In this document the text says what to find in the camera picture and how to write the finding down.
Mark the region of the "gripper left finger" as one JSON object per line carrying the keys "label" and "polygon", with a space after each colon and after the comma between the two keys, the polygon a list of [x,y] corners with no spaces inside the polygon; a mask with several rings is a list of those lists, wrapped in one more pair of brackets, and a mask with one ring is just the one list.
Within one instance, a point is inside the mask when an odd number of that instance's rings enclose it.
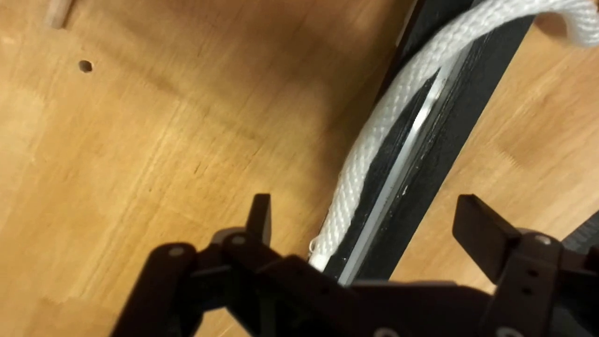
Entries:
{"label": "gripper left finger", "polygon": [[221,308],[251,337],[356,337],[351,295],[270,241],[271,196],[256,194],[245,226],[217,232],[205,249],[154,248],[110,337],[193,337]]}

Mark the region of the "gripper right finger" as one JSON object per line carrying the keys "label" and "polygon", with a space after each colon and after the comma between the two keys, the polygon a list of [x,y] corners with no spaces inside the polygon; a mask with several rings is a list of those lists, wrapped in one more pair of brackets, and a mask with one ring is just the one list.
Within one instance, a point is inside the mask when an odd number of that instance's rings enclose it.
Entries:
{"label": "gripper right finger", "polygon": [[473,194],[458,196],[452,234],[496,286],[480,337],[599,337],[599,245],[571,251]]}

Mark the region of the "black grooved bar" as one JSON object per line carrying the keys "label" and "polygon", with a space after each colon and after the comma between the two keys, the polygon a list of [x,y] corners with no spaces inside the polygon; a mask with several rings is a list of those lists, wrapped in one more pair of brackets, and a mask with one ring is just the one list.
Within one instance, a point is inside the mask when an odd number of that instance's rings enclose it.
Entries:
{"label": "black grooved bar", "polygon": [[309,262],[342,285],[387,279],[538,10],[416,0]]}

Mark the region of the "wooden dowel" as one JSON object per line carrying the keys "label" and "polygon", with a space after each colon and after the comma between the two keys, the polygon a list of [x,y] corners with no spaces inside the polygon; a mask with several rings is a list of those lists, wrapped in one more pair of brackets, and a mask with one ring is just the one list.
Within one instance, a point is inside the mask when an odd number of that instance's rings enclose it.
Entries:
{"label": "wooden dowel", "polygon": [[49,0],[44,22],[52,29],[63,29],[77,0]]}

